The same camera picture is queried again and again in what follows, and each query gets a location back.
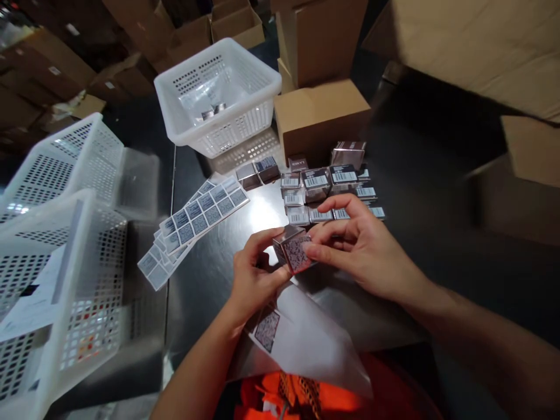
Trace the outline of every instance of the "box flap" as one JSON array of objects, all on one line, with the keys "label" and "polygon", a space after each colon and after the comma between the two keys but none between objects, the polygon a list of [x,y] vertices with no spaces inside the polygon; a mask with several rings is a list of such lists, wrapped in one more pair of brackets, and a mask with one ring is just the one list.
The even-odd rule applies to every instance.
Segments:
[{"label": "box flap", "polygon": [[519,178],[560,188],[560,128],[529,117],[502,117],[513,171]]}]

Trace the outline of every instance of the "white plastic basket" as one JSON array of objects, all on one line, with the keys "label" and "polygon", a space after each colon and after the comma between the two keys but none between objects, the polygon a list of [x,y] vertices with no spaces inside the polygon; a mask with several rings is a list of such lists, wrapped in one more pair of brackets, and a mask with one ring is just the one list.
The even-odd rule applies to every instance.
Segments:
[{"label": "white plastic basket", "polygon": [[33,147],[0,197],[0,223],[82,188],[114,205],[124,146],[102,119],[94,113]]},{"label": "white plastic basket", "polygon": [[[156,77],[165,129],[177,146],[208,158],[270,127],[282,77],[231,38]],[[202,120],[202,112],[226,108]]]},{"label": "white plastic basket", "polygon": [[56,198],[0,228],[0,320],[66,244],[51,326],[0,342],[0,418],[42,419],[118,350],[126,220],[93,190]]}]

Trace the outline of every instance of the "metallic box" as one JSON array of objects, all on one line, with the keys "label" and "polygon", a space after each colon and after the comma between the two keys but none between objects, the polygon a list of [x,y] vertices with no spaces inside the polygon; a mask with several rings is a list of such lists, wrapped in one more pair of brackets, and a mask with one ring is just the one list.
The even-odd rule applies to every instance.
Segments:
[{"label": "metallic box", "polygon": [[353,165],[355,170],[359,170],[365,153],[365,142],[338,142],[332,150],[331,166],[346,164]]}]

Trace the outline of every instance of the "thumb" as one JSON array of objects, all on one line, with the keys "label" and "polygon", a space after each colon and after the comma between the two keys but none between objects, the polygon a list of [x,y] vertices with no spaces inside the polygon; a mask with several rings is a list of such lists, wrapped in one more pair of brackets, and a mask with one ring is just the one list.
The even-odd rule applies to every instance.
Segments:
[{"label": "thumb", "polygon": [[318,245],[309,242],[303,244],[303,250],[312,260],[333,265],[348,272],[352,269],[351,256],[350,253],[346,251],[339,251],[325,245]]}]

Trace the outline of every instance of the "hand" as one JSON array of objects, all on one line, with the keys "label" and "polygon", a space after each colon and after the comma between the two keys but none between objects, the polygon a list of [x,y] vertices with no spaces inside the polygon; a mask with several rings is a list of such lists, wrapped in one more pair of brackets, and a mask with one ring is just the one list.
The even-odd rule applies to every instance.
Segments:
[{"label": "hand", "polygon": [[233,289],[228,305],[243,324],[292,277],[285,265],[272,273],[266,271],[270,266],[264,250],[272,245],[272,238],[283,231],[284,228],[277,227],[253,233],[245,248],[233,256]]},{"label": "hand", "polygon": [[385,224],[352,194],[336,195],[318,210],[345,208],[350,220],[320,223],[305,247],[313,260],[350,273],[369,293],[406,304],[429,280],[406,255]]}]

